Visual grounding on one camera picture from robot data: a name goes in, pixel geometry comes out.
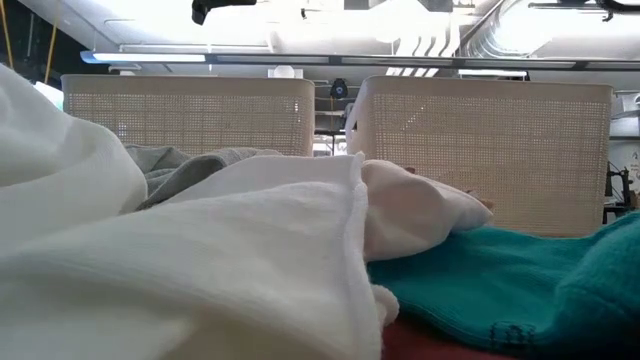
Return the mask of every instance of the white fabric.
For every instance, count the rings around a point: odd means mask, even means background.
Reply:
[[[114,216],[146,188],[113,134],[1,66],[0,106],[1,359],[380,357],[361,155],[257,157]]]
[[[263,163],[283,160],[254,158],[241,178],[258,183]],[[290,160],[288,183],[112,218],[2,256],[0,357],[378,358],[361,158]],[[311,168],[334,178],[293,176]]]
[[[0,252],[131,211],[146,195],[113,133],[59,111],[0,65]]]
[[[482,226],[492,216],[472,196],[388,161],[365,161],[362,179],[369,195],[367,261],[417,254],[442,243],[451,231]]]

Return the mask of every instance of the ceiling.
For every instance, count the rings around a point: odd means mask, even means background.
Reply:
[[[498,0],[454,0],[454,17],[427,11],[419,1],[369,0],[368,10],[344,10],[355,0],[258,0],[256,6],[213,10],[204,26],[191,21],[192,0],[20,0],[45,20],[89,49],[100,52],[249,52],[306,54],[447,55],[445,48],[491,9]],[[506,0],[522,5],[529,0]],[[306,8],[307,19],[300,9]],[[616,16],[610,23],[602,13],[567,15],[567,11],[540,13],[515,7],[489,18],[500,20],[501,39],[512,46],[536,44],[533,57],[640,58],[640,26],[633,16]],[[448,33],[447,44],[437,39]],[[266,76],[267,66],[143,65],[140,73],[221,76]],[[387,68],[302,67],[312,80],[364,78],[385,74]]]

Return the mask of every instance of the beige basket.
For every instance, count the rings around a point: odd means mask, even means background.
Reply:
[[[347,121],[349,152],[475,189],[496,203],[497,226],[581,236],[602,222],[611,91],[372,77]]]
[[[122,142],[311,156],[314,86],[300,79],[66,75],[64,108]]]

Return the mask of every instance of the gray fabric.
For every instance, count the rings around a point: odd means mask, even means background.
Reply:
[[[149,197],[138,210],[161,203],[220,169],[258,154],[278,154],[251,148],[228,148],[191,157],[173,147],[127,145],[127,152],[147,179]]]

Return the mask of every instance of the green towel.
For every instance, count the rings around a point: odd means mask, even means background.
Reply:
[[[368,268],[402,313],[476,347],[527,356],[640,343],[640,213],[580,239],[484,227]]]

